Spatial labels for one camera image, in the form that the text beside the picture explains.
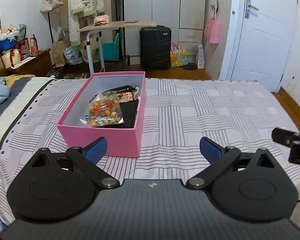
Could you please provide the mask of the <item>cream round gift box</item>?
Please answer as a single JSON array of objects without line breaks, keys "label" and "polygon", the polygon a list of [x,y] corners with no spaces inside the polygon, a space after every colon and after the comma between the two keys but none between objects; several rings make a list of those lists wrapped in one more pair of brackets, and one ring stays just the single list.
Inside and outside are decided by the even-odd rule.
[{"label": "cream round gift box", "polygon": [[15,69],[21,61],[21,55],[18,49],[10,49],[3,52],[2,61],[5,69]]}]

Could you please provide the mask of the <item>clear bag of coated peanuts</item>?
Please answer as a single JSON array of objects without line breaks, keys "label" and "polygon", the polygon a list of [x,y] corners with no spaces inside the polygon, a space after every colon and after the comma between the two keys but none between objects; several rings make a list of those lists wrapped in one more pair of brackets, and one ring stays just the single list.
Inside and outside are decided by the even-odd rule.
[{"label": "clear bag of coated peanuts", "polygon": [[123,124],[123,113],[117,94],[111,90],[95,94],[89,101],[85,123],[90,127]]}]

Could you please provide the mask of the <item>pink cardboard storage box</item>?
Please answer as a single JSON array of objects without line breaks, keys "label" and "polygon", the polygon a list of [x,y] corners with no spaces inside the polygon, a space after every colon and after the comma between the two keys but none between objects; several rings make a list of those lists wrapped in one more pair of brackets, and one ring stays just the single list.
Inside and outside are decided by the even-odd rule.
[{"label": "pink cardboard storage box", "polygon": [[[139,103],[132,128],[92,128],[80,122],[87,114],[89,100],[97,93],[111,88],[131,85],[139,87]],[[107,156],[138,158],[140,156],[143,117],[146,102],[145,72],[94,73],[84,83],[57,123],[69,147],[87,146],[99,137],[108,143]]]}]

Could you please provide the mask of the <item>black snack packet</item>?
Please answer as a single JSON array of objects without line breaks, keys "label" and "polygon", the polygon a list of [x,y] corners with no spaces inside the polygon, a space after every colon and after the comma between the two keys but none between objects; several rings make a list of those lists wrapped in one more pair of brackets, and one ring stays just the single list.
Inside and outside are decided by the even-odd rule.
[{"label": "black snack packet", "polygon": [[123,123],[118,125],[118,128],[133,128],[135,124],[138,100],[120,103],[123,116]]}]

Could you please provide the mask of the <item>brown paper bag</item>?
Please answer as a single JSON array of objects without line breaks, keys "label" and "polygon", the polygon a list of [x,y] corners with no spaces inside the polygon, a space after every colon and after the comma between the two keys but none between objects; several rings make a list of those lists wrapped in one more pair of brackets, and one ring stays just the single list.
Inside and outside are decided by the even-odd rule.
[{"label": "brown paper bag", "polygon": [[63,67],[66,64],[66,58],[63,54],[63,51],[68,47],[69,43],[66,40],[52,43],[51,51],[56,67]]}]

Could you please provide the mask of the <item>pink hanging bag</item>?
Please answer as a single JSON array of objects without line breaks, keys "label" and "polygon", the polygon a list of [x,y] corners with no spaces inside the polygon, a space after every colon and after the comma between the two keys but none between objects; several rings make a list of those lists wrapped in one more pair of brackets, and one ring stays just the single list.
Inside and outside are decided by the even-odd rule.
[{"label": "pink hanging bag", "polygon": [[222,32],[222,22],[215,20],[214,18],[209,18],[204,30],[204,37],[211,44],[218,44],[221,39]]}]

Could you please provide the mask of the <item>white wardrobe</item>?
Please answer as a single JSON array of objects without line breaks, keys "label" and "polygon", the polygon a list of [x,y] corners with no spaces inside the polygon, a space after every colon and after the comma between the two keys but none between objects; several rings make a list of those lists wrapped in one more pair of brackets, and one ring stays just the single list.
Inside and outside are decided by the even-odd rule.
[{"label": "white wardrobe", "polygon": [[171,29],[175,44],[189,49],[202,41],[205,0],[123,0],[126,21],[153,21]]}]

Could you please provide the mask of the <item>teal shopping bag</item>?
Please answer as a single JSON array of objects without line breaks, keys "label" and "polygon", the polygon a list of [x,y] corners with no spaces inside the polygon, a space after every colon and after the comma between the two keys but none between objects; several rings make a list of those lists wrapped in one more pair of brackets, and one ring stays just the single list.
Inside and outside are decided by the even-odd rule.
[{"label": "teal shopping bag", "polygon": [[117,33],[113,43],[102,44],[104,61],[119,61],[119,42],[120,34]]}]

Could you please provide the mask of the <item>brown wooden nightstand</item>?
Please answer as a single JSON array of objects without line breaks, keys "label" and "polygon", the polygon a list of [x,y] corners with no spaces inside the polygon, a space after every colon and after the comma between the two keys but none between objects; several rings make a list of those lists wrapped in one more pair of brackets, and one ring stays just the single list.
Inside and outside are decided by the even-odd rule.
[{"label": "brown wooden nightstand", "polygon": [[50,49],[40,50],[35,54],[35,58],[26,62],[17,69],[0,70],[0,76],[9,75],[34,75],[36,77],[45,77],[48,72],[53,70],[53,64],[50,57]]}]

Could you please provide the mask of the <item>striped pink bed sheet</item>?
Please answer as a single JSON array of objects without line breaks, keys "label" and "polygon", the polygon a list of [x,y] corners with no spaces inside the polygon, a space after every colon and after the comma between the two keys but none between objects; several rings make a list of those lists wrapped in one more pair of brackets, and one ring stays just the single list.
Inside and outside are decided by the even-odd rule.
[{"label": "striped pink bed sheet", "polygon": [[[6,192],[40,147],[63,152],[68,145],[57,122],[83,80],[27,79],[0,116],[0,219],[14,221]],[[208,166],[199,141],[252,152],[266,147],[289,178],[300,181],[300,165],[289,149],[271,139],[275,127],[296,126],[276,98],[257,82],[146,79],[145,113],[138,158],[103,157],[98,166],[118,180],[187,180]]]}]

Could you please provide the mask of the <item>white knitted cardigan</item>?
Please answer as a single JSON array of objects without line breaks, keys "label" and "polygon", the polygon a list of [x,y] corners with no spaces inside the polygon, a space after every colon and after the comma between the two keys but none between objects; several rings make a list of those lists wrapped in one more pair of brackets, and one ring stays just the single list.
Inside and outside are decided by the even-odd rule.
[{"label": "white knitted cardigan", "polygon": [[81,44],[79,20],[105,12],[104,0],[68,0],[68,29],[71,46]]}]

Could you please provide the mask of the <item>black suitcase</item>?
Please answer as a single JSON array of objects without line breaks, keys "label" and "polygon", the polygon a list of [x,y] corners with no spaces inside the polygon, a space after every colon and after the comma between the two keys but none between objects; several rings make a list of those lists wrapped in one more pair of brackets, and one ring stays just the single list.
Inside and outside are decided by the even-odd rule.
[{"label": "black suitcase", "polygon": [[146,71],[170,68],[171,29],[161,25],[142,27],[139,35],[142,68]]}]

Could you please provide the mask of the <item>pink pouch on table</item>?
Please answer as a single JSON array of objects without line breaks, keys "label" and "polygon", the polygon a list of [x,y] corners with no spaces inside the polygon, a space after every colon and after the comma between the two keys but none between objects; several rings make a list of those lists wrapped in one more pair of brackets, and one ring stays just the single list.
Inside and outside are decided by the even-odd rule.
[{"label": "pink pouch on table", "polygon": [[95,26],[109,24],[109,22],[110,22],[109,15],[100,15],[100,16],[94,17],[94,25]]}]

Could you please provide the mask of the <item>white bedroom door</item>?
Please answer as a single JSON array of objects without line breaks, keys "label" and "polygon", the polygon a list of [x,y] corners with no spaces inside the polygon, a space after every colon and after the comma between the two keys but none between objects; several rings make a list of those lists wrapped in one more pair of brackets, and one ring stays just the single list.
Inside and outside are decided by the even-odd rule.
[{"label": "white bedroom door", "polygon": [[258,81],[276,92],[291,48],[297,0],[245,0],[231,78]]}]

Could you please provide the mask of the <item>black soda cracker packet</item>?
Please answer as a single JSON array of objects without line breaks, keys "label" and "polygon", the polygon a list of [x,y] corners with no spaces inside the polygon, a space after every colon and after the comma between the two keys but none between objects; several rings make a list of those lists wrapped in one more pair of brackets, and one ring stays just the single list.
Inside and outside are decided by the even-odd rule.
[{"label": "black soda cracker packet", "polygon": [[119,103],[125,103],[130,101],[135,101],[138,98],[139,87],[133,87],[131,85],[125,85],[117,88],[112,88],[112,91],[116,94],[119,99]]}]

